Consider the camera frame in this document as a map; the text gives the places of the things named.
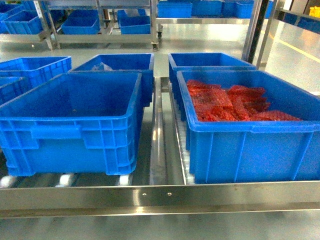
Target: metal guide rail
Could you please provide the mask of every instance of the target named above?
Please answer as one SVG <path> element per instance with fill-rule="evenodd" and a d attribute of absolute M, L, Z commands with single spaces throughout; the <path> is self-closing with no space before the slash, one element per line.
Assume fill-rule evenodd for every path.
<path fill-rule="evenodd" d="M 171 85 L 155 78 L 151 149 L 146 161 L 138 159 L 130 175 L 103 173 L 36 174 L 32 177 L 6 175 L 4 158 L 0 161 L 0 218 L 117 216 L 159 214 L 204 214 L 270 212 L 320 209 L 320 181 L 194 184 L 189 174 L 189 153 L 185 150 L 185 124 L 180 121 Z M 169 91 L 172 121 L 164 122 L 163 94 Z M 175 129 L 183 185 L 168 184 L 168 162 L 164 126 Z"/>

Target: yellow object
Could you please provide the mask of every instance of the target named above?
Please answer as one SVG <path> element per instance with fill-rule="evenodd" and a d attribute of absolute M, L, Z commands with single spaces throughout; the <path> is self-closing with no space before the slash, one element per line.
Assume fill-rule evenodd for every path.
<path fill-rule="evenodd" d="M 310 7 L 310 13 L 309 16 L 314 17 L 315 16 L 315 8 L 314 7 Z"/>
<path fill-rule="evenodd" d="M 318 6 L 310 7 L 309 16 L 320 18 L 320 7 Z"/>
<path fill-rule="evenodd" d="M 320 7 L 314 7 L 314 16 L 320 18 Z"/>

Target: metal shelf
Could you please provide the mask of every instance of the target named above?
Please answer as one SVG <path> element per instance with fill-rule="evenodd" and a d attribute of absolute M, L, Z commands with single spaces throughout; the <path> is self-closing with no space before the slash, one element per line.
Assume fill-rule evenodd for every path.
<path fill-rule="evenodd" d="M 241 18 L 157 18 L 157 24 L 249 24 L 250 19 Z"/>
<path fill-rule="evenodd" d="M 166 79 L 155 78 L 152 155 L 148 175 L 138 175 L 140 165 L 132 175 L 120 177 L 105 174 L 37 174 L 17 178 L 12 187 L 0 189 L 0 218 L 320 209 L 320 181 L 192 184 L 192 176 L 188 176 L 188 155 L 184 153 L 183 147 L 185 135 L 183 127 L 180 127 L 183 123 L 172 98 L 170 84 L 167 89 L 162 88 L 165 81 Z M 166 143 L 163 134 L 166 133 L 163 127 L 170 123 L 163 123 L 162 90 L 168 90 L 170 94 L 173 118 L 171 124 L 176 129 L 178 150 L 182 156 L 176 160 L 181 161 L 184 185 L 166 185 L 168 165 L 164 154 Z M 135 185 L 138 178 L 149 178 L 149 185 Z"/>
<path fill-rule="evenodd" d="M 40 43 L 50 36 L 50 31 L 39 34 L 0 34 L 0 42 L 4 43 Z"/>

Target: empty blue crate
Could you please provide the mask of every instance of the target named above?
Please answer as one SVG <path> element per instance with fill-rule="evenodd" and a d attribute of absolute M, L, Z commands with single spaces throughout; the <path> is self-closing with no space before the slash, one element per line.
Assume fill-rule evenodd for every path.
<path fill-rule="evenodd" d="M 97 10 L 81 10 L 77 9 L 70 13 L 69 18 L 99 18 Z"/>
<path fill-rule="evenodd" d="M 235 16 L 239 19 L 249 19 L 254 9 L 254 1 L 237 1 L 235 6 Z"/>
<path fill-rule="evenodd" d="M 220 0 L 201 0 L 192 3 L 192 16 L 220 17 L 222 2 Z"/>
<path fill-rule="evenodd" d="M 0 77 L 0 105 L 5 104 L 31 89 L 32 84 L 27 77 Z"/>
<path fill-rule="evenodd" d="M 43 30 L 36 11 L 20 11 L 2 20 L 2 23 L 10 34 L 35 35 Z"/>
<path fill-rule="evenodd" d="M 0 77 L 27 77 L 34 88 L 70 69 L 70 56 L 21 57 L 0 62 Z"/>
<path fill-rule="evenodd" d="M 148 107 L 152 101 L 154 83 L 154 54 L 101 54 L 76 67 L 72 71 L 117 71 L 142 73 L 142 101 Z"/>
<path fill-rule="evenodd" d="M 192 3 L 185 1 L 159 1 L 159 18 L 191 18 Z"/>
<path fill-rule="evenodd" d="M 61 29 L 66 35 L 95 35 L 100 31 L 100 23 L 92 17 L 69 17 Z"/>
<path fill-rule="evenodd" d="M 169 78 L 172 83 L 174 98 L 179 100 L 179 107 L 183 108 L 179 84 L 177 79 L 178 71 L 187 70 L 255 70 L 256 66 L 219 52 L 184 52 L 169 53 Z"/>
<path fill-rule="evenodd" d="M 141 97 L 140 73 L 72 72 L 3 104 L 0 146 L 9 174 L 130 174 Z"/>
<path fill-rule="evenodd" d="M 146 16 L 146 10 L 143 8 L 140 9 L 129 9 L 130 10 L 130 15 L 128 16 L 126 13 L 126 10 L 118 10 L 116 12 L 117 19 L 123 19 L 123 18 L 132 18 L 132 17 L 141 17 L 141 16 Z"/>
<path fill-rule="evenodd" d="M 0 20 L 6 19 L 23 10 L 21 4 L 0 4 Z"/>
<path fill-rule="evenodd" d="M 124 17 L 118 20 L 121 34 L 150 34 L 149 16 Z"/>

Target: metal leg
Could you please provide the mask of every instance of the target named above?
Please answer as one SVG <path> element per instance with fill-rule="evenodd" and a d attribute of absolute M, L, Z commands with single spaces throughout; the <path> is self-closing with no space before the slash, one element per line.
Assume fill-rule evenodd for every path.
<path fill-rule="evenodd" d="M 268 0 L 254 1 L 250 24 L 246 35 L 242 60 L 252 63 L 255 57 L 261 28 L 265 20 Z"/>
<path fill-rule="evenodd" d="M 279 5 L 279 0 L 273 1 L 272 11 L 268 20 L 268 23 L 266 25 L 265 33 L 263 36 L 260 53 L 256 62 L 256 68 L 259 69 L 260 67 L 265 67 L 267 65 L 267 61 L 270 55 L 271 47 L 273 44 L 273 40 L 270 39 L 269 33 L 273 34 L 273 36 L 276 34 L 276 30 L 278 28 L 278 23 L 273 21 L 276 13 L 276 9 Z"/>
<path fill-rule="evenodd" d="M 54 49 L 54 44 L 51 39 L 51 31 L 49 30 L 48 22 L 45 18 L 45 10 L 43 9 L 41 4 L 42 1 L 33 1 L 33 2 L 34 2 L 35 10 L 41 21 L 42 28 L 47 33 L 45 37 L 46 43 L 48 44 L 49 49 L 52 51 Z"/>
<path fill-rule="evenodd" d="M 162 26 L 161 24 L 157 25 L 157 29 L 158 29 L 158 39 L 162 38 L 162 29 L 164 28 L 164 26 Z"/>
<path fill-rule="evenodd" d="M 100 27 L 101 27 L 101 29 L 104 29 L 105 28 L 104 12 L 103 12 L 102 8 L 100 7 L 100 1 L 99 0 L 95 0 L 95 6 L 96 6 L 96 9 L 97 9 L 98 15 L 99 15 Z"/>
<path fill-rule="evenodd" d="M 151 18 L 151 44 L 153 46 L 153 51 L 158 51 L 159 42 L 157 36 L 157 0 L 150 0 L 150 18 Z"/>
<path fill-rule="evenodd" d="M 43 2 L 45 4 L 45 9 L 46 9 L 46 12 L 48 14 L 48 18 L 49 18 L 49 21 L 50 21 L 50 24 L 51 24 L 51 31 L 53 33 L 53 36 L 54 36 L 54 43 L 56 44 L 56 47 L 58 49 L 61 49 L 61 46 L 60 46 L 60 43 L 58 42 L 58 38 L 57 38 L 57 35 L 58 35 L 58 32 L 57 32 L 57 29 L 56 29 L 56 26 L 55 26 L 55 22 L 51 16 L 51 12 L 48 8 L 48 5 L 47 5 L 47 2 L 44 1 Z"/>

